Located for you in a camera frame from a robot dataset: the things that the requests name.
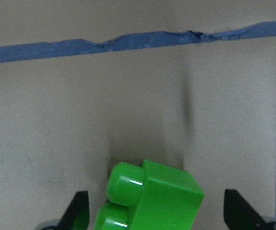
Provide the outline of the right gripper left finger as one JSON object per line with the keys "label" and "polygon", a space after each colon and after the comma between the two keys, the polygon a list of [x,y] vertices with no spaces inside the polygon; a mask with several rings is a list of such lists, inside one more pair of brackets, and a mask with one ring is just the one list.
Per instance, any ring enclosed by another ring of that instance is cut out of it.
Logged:
{"label": "right gripper left finger", "polygon": [[79,191],[74,195],[57,227],[59,230],[87,230],[88,226],[88,191]]}

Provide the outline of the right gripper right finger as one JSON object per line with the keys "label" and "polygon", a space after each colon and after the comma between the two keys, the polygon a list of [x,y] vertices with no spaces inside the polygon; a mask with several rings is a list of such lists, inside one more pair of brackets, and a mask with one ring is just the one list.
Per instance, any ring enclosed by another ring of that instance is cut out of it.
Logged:
{"label": "right gripper right finger", "polygon": [[266,222],[236,189],[225,189],[223,218],[230,230],[265,230]]}

